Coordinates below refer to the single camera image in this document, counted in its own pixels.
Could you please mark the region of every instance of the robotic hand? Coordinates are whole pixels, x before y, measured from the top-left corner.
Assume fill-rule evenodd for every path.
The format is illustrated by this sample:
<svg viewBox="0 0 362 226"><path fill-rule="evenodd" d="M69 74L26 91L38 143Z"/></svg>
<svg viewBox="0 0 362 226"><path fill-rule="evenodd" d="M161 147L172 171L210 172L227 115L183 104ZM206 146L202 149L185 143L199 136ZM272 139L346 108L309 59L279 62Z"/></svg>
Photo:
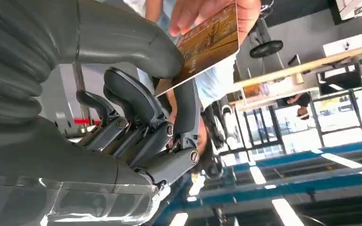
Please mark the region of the robotic hand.
<svg viewBox="0 0 362 226"><path fill-rule="evenodd" d="M173 183L198 161L199 101L193 81L175 90L184 110L174 126L179 146L154 161L124 163L91 152L93 146L111 143L104 136L108 133L98 133L98 141L106 143L90 143L89 148L63 139L52 122L38 116L41 106L33 97L41 94L40 84L58 64L74 61L130 62L162 79L177 75L184 63L155 24L117 8L93 0L0 0L0 226L101 220L139 224L156 211L158 187ZM127 75L111 69L105 75L109 100L128 106L130 114L138 112L138 103L155 109L152 97L125 98L114 89L117 82L140 90ZM111 111L106 100L78 96L83 95L95 99L90 105L100 108L100 115ZM156 113L138 116L152 125L158 123ZM105 128L124 125L122 118L105 120L116 122ZM154 133L150 138L151 143L163 140Z"/></svg>

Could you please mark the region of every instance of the metal pole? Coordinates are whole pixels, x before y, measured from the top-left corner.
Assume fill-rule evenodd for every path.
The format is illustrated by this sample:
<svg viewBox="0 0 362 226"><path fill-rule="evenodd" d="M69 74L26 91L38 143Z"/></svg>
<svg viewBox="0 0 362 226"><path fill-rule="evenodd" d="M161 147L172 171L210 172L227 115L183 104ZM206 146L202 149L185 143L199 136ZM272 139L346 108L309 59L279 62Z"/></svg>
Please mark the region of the metal pole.
<svg viewBox="0 0 362 226"><path fill-rule="evenodd" d="M362 129L362 118L360 116L359 106L356 101L356 95L354 94L353 90L349 92L350 102L352 102L354 112L356 113L357 120L359 120L360 128Z"/></svg>
<svg viewBox="0 0 362 226"><path fill-rule="evenodd" d="M249 135L250 144L253 147L253 146L255 146L255 144L253 143L252 131L250 130L250 125L249 125L249 122L247 121L246 112L244 112L244 117L245 117L245 122L246 122L247 132L248 132L248 135Z"/></svg>
<svg viewBox="0 0 362 226"><path fill-rule="evenodd" d="M263 136L262 136L262 134L260 133L259 119L257 118L256 110L253 110L253 115L255 116L255 121L256 121L256 125L257 125L257 132L259 133L260 141L261 141L262 143L264 143L264 142L263 142Z"/></svg>
<svg viewBox="0 0 362 226"><path fill-rule="evenodd" d="M270 112L270 116L271 116L271 120L272 120L272 125L274 126L274 131L275 131L275 137L277 138L278 142L281 145L282 148L282 152L284 154L287 154L287 151L285 149L285 144L284 141L282 140L282 135L281 135L281 129L280 126L278 124L278 120L277 120L277 116L275 114L275 110L273 106L269 106L268 107L269 112Z"/></svg>
<svg viewBox="0 0 362 226"><path fill-rule="evenodd" d="M74 72L74 79L75 79L75 86L77 88L77 91L79 90L85 90L85 82L84 82L84 76L82 74L82 68L81 64L78 61L74 61L73 63L73 72ZM83 119L88 119L89 125L91 124L91 114L90 109L80 104L81 106L81 114Z"/></svg>
<svg viewBox="0 0 362 226"><path fill-rule="evenodd" d="M264 133L266 135L266 139L267 139L267 142L270 141L270 138L268 136L268 131L267 131L267 127L266 127L266 123L264 121L264 117L263 117L263 111L261 108L259 108L259 113L260 113L260 117L262 118L262 123L263 123L263 129L264 129Z"/></svg>
<svg viewBox="0 0 362 226"><path fill-rule="evenodd" d="M239 133L241 135L242 144L243 144L244 148L246 148L245 141L244 141L243 135L242 135L242 129L241 129L241 125L240 125L240 122L239 122L239 117L238 117L238 112L237 112L236 107L234 108L234 113L235 113L235 118L237 119L237 124L238 124Z"/></svg>
<svg viewBox="0 0 362 226"><path fill-rule="evenodd" d="M319 135L321 147L325 147L325 145L324 145L324 139L322 138L321 125L320 125L320 122L319 122L319 120L318 120L318 115L317 115L317 112L316 112L316 108L314 107L313 101L310 101L310 108L312 109L312 114L313 114L313 118L314 118L314 123L316 124L316 129L317 129L317 133L318 133L318 135Z"/></svg>

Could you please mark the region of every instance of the person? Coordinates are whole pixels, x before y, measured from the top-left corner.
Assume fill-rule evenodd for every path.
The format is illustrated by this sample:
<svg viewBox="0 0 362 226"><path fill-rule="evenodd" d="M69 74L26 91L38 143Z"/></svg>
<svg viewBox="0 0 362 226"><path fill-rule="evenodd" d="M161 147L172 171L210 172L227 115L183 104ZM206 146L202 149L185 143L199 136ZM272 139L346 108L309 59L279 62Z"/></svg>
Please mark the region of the person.
<svg viewBox="0 0 362 226"><path fill-rule="evenodd" d="M311 101L310 95L308 93L296 94L293 97L287 97L284 99L287 102L287 105L299 105L300 107L297 110L297 116L301 120L308 120L309 113L307 107Z"/></svg>
<svg viewBox="0 0 362 226"><path fill-rule="evenodd" d="M176 37L188 32L234 0L124 0L132 9L149 21L156 23L176 42ZM260 0L236 0L239 45L255 25L260 14ZM198 96L203 109L212 102L225 96L233 84L234 62L236 57L229 57L215 67L195 78ZM147 75L139 70L140 79L146 81ZM174 123L177 115L177 103L174 92L166 93L170 112L169 121ZM209 129L202 117L199 119L197 151L201 161L211 158L213 153Z"/></svg>

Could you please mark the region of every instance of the wooden table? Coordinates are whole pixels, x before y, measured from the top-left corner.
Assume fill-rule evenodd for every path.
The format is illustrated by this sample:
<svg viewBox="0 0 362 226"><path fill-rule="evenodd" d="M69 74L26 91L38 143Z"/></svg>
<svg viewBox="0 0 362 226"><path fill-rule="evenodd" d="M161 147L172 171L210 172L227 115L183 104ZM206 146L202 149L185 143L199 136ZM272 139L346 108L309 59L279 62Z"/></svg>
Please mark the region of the wooden table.
<svg viewBox="0 0 362 226"><path fill-rule="evenodd" d="M250 86L253 84L273 81L275 79L286 78L290 75L294 75L297 73L302 73L302 72L310 71L310 70L313 70L316 68L324 67L327 64L337 62L337 61L340 61L340 60L343 60L343 59L346 59L349 57L353 57L358 54L362 54L362 48L353 49L353 50L346 51L343 53L331 55L331 56L328 56L328 57L325 57L325 58L322 58L319 60L314 60L314 61L302 64L302 65L298 65L295 67L290 67L290 68L286 68L286 69L283 69L280 71L276 71L276 72L268 73L268 74L258 76L255 78L251 78L248 80L239 81L239 82L234 83L233 88L230 89L230 91L228 93L233 93L233 92L239 91L243 87Z"/></svg>

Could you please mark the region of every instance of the desk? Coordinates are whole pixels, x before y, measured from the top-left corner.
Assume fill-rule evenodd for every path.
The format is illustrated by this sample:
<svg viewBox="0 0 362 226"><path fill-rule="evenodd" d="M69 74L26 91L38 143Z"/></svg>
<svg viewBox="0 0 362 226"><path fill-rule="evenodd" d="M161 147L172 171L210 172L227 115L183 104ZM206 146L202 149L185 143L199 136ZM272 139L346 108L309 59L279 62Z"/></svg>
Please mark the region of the desk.
<svg viewBox="0 0 362 226"><path fill-rule="evenodd" d="M267 96L258 95L255 97L248 97L245 100L237 100L230 102L230 105L235 105L238 110L242 111L253 110L260 107L276 105L277 103L276 100L284 97L290 97L299 93L318 90L316 77L315 74L313 73L306 75L304 77L304 83L301 84L293 85L291 84L293 83L291 80L293 80L293 78L290 76L286 78L284 81L279 82L279 84L276 84L278 86L281 85L285 87L285 89L271 90L270 88L270 94Z"/></svg>
<svg viewBox="0 0 362 226"><path fill-rule="evenodd" d="M230 89L229 93L239 91L245 86L250 86L250 85L253 85L253 84L273 81L275 79L286 78L286 77L288 77L290 75L294 75L294 74L297 74L297 73L302 73L302 72L305 72L305 71L320 68L320 67L323 67L326 64L330 64L330 63L333 63L333 62L336 62L336 61L340 61L340 60L345 59L345 58L353 57L353 56L356 56L356 55L361 54L361 53L362 53L362 47L357 48L357 49L353 49L353 50L350 50L350 51L346 51L346 52L343 52L343 53L331 55L331 56L328 56L328 57L325 57L325 58L322 58L322 59L319 59L319 60L314 60L314 61L302 64L302 65L298 65L298 66L295 66L295 67L290 67L290 68L286 68L286 69L283 69L283 70L280 70L280 71L276 71L276 72L272 72L272 73L265 74L265 75L262 75L262 76L258 76L258 77L255 77L255 78L251 78L251 79L248 79L248 80L239 81L239 82L234 83L234 86L233 86L232 89Z"/></svg>

